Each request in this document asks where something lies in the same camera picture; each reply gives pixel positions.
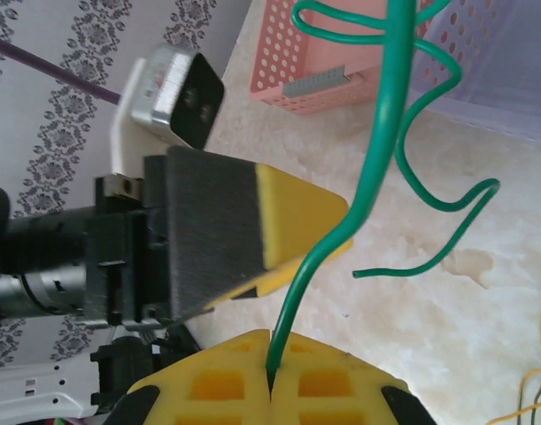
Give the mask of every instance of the green wire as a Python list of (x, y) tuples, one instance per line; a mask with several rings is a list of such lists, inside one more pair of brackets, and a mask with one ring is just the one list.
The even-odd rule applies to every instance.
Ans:
[[(307, 4), (308, 2), (294, 4), (292, 20), (298, 17), (300, 8), (306, 7)], [(413, 57), (414, 12), (414, 2), (409, 0), (388, 2), (382, 83), (376, 101), (370, 144), (355, 199), (341, 222), (307, 254), (290, 285), (268, 350), (266, 368), (270, 385), (274, 383), (288, 335), (310, 279), (321, 262), (363, 225), (383, 183), (396, 145), (406, 103)], [(362, 40), (364, 43), (374, 43), (376, 38)]]
[[(267, 355), (267, 375), (270, 385), (282, 361), (296, 313), (304, 296), (305, 289), (313, 274), (323, 260), (337, 247), (346, 242), (364, 224), (383, 183), (392, 154), (398, 168), (414, 192), (428, 205), (438, 211), (457, 212), (483, 194), (467, 217), (461, 222), (442, 250), (425, 264), (404, 270), (373, 268), (354, 271), (354, 277), (389, 275), (408, 277), (423, 273), (438, 264), (457, 242), (467, 228), (489, 203), (499, 189), (499, 181), (487, 179), (476, 184), (458, 201), (445, 202), (434, 197), (420, 182), (407, 162), (405, 144), (406, 134), (418, 113), (438, 97), (453, 89), (461, 80), (461, 70), (454, 59), (430, 42), (413, 38), (414, 25), (433, 18), (450, 0), (436, 0), (432, 5), (415, 14), (414, 2), (408, 0), (388, 0), (386, 20), (370, 18), (356, 13), (343, 12), (314, 0), (301, 0), (294, 4), (291, 18), (296, 27), (322, 39), (344, 44), (384, 44), (381, 84), (376, 101), (374, 125), (370, 136), (365, 162), (363, 164), (354, 201), (341, 222), (307, 254), (290, 285), (290, 289), (278, 321), (274, 328)], [(374, 29), (384, 29), (384, 35), (346, 35), (306, 24), (300, 17), (303, 10), (312, 10), (331, 18), (351, 22)], [(436, 58), (451, 73), (448, 80), (420, 97), (403, 113), (410, 78), (413, 48), (422, 50)]]

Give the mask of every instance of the pink plastic basket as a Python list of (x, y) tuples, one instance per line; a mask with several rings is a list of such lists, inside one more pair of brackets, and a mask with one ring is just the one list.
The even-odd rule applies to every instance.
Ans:
[[(433, 0), (421, 0), (423, 8)], [(385, 0), (325, 0), (348, 12), (383, 17)], [(291, 22), (295, 0), (267, 0), (251, 75), (251, 98), (297, 114), (375, 99), (381, 46), (327, 42), (298, 31)], [(330, 31), (375, 35), (379, 31), (307, 12), (305, 22)], [(417, 28), (424, 36), (429, 23)]]

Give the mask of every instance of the yellow foam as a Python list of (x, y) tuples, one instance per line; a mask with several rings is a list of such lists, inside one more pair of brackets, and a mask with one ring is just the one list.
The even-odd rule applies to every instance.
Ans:
[(255, 330), (135, 384), (160, 394), (144, 425), (398, 425), (381, 388), (404, 382), (333, 347), (291, 334), (270, 398), (270, 332)]
[(264, 164), (256, 175), (266, 270), (307, 253), (347, 214), (335, 193)]

